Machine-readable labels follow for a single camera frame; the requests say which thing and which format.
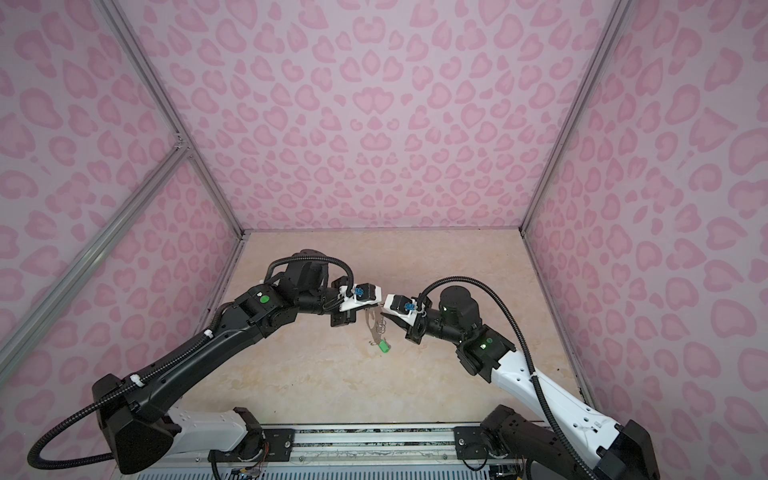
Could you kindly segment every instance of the diagonal metal beam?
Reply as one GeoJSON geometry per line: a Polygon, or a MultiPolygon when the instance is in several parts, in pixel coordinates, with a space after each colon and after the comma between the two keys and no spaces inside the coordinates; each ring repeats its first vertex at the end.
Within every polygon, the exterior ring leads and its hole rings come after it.
{"type": "Polygon", "coordinates": [[[155,103],[157,103],[164,120],[175,132],[176,138],[179,141],[185,141],[190,145],[193,151],[191,158],[192,166],[197,174],[200,175],[203,185],[206,190],[208,190],[208,193],[222,216],[227,220],[230,228],[234,231],[237,238],[241,238],[243,236],[243,227],[240,225],[240,221],[237,219],[237,216],[232,210],[232,206],[227,201],[227,198],[219,188],[219,185],[210,174],[207,165],[203,161],[202,155],[200,155],[200,150],[195,145],[192,135],[187,130],[186,126],[184,126],[184,122],[181,120],[179,112],[176,110],[174,103],[170,100],[170,96],[165,91],[160,76],[154,70],[146,52],[141,47],[136,32],[134,32],[131,23],[126,18],[118,0],[92,1],[96,4],[96,7],[101,11],[104,19],[109,24],[118,43],[133,64],[139,77],[144,82],[149,94],[155,100],[155,103]]]}
{"type": "Polygon", "coordinates": [[[571,137],[573,137],[573,133],[578,127],[579,120],[587,110],[589,99],[594,93],[595,88],[597,88],[603,71],[605,71],[608,63],[610,63],[611,55],[621,38],[621,32],[629,24],[629,20],[632,17],[632,12],[636,4],[637,2],[635,0],[616,0],[616,3],[614,3],[611,13],[608,15],[605,28],[603,28],[603,32],[598,39],[598,46],[595,48],[588,63],[587,70],[584,73],[584,80],[579,85],[574,102],[571,104],[571,110],[568,111],[568,115],[566,115],[565,122],[563,123],[563,128],[561,128],[557,139],[554,141],[554,148],[552,148],[552,152],[547,159],[547,166],[544,169],[544,173],[541,175],[541,178],[536,185],[531,204],[525,211],[525,216],[523,217],[523,222],[520,226],[521,232],[526,232],[531,226],[531,223],[541,206],[544,193],[549,188],[554,169],[560,164],[563,154],[566,151],[566,145],[571,141],[571,137]]]}
{"type": "Polygon", "coordinates": [[[125,201],[107,226],[83,248],[50,293],[22,318],[21,326],[0,348],[0,387],[45,337],[61,312],[80,293],[185,159],[190,159],[190,148],[185,143],[179,143],[125,201]]]}

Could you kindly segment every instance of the pink patterned wall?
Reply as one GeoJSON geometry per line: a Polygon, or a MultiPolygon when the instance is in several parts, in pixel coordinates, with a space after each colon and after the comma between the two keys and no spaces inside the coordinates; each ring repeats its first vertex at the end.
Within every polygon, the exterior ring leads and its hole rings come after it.
{"type": "Polygon", "coordinates": [[[532,241],[666,478],[768,475],[768,3],[640,2],[532,241]]]}
{"type": "MultiPolygon", "coordinates": [[[[142,368],[189,338],[232,246],[200,178],[183,164],[0,392],[0,476],[43,478],[27,466],[26,452],[42,433],[92,402],[94,381],[142,368]]],[[[107,451],[91,415],[54,440],[44,456],[107,451]]],[[[112,467],[55,477],[96,480],[112,467]]]]}
{"type": "Polygon", "coordinates": [[[612,3],[121,4],[267,229],[519,225],[612,3]]]}
{"type": "Polygon", "coordinates": [[[0,344],[170,150],[88,0],[0,5],[0,344]]]}

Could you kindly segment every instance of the pink heart pattern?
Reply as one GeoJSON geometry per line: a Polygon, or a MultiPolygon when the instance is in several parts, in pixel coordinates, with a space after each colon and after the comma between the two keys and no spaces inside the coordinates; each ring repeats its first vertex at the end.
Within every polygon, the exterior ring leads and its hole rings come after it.
{"type": "Polygon", "coordinates": [[[610,2],[449,3],[121,4],[245,227],[518,226],[610,2]]]}
{"type": "MultiPolygon", "coordinates": [[[[51,231],[46,223],[35,229],[51,231]]],[[[182,164],[0,392],[0,451],[26,451],[61,418],[91,402],[91,385],[105,373],[124,376],[187,339],[232,247],[233,235],[202,181],[182,164]],[[163,246],[148,249],[143,240],[149,237],[163,246]]],[[[8,310],[0,311],[5,328],[8,310]]],[[[76,425],[69,442],[52,443],[50,455],[104,451],[94,421],[76,425]]],[[[59,475],[98,480],[113,467],[89,465],[59,475]]],[[[39,471],[14,459],[0,471],[3,478],[39,478],[39,471]]]]}
{"type": "Polygon", "coordinates": [[[88,2],[9,2],[0,343],[174,142],[88,2]]]}
{"type": "Polygon", "coordinates": [[[600,407],[644,424],[662,478],[768,475],[755,5],[639,2],[529,237],[600,407]]]}

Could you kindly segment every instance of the robotic arm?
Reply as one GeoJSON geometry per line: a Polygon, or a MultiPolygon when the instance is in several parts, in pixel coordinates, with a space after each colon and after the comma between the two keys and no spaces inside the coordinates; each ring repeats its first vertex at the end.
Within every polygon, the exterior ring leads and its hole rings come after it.
{"type": "MultiPolygon", "coordinates": [[[[381,288],[355,284],[352,270],[341,260],[315,250],[276,260],[263,283],[220,306],[202,333],[123,379],[111,374],[99,379],[92,387],[94,403],[43,435],[30,449],[28,463],[59,469],[114,459],[121,472],[131,474],[182,452],[211,450],[212,461],[216,451],[240,461],[259,457],[263,461],[267,455],[263,430],[247,409],[192,413],[173,404],[239,351],[294,322],[298,313],[329,314],[331,326],[341,326],[354,323],[357,311],[381,304],[381,288]],[[273,275],[283,264],[286,270],[273,275]],[[346,272],[330,286],[329,264],[346,272]],[[41,457],[53,438],[93,412],[110,453],[61,461],[41,457]]],[[[416,298],[389,295],[383,307],[383,315],[406,330],[406,339],[420,343],[430,335],[453,343],[467,372],[511,393],[552,428],[529,423],[514,410],[499,406],[481,424],[487,451],[523,454],[566,478],[658,480],[647,432],[634,422],[622,427],[537,372],[514,318],[485,284],[448,277],[416,298]],[[456,281],[480,286],[494,298],[517,334],[520,351],[482,323],[478,304],[461,286],[444,289],[439,308],[431,308],[429,292],[456,281]]]]}

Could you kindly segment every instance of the zip tie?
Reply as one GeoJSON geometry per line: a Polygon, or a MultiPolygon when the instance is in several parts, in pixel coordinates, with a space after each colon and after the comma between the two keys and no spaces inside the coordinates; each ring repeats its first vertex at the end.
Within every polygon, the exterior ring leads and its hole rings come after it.
{"type": "Polygon", "coordinates": [[[146,383],[141,381],[141,377],[139,376],[138,373],[134,373],[133,375],[131,375],[130,378],[131,378],[131,381],[133,381],[133,383],[135,383],[139,388],[147,385],[146,383]]]}

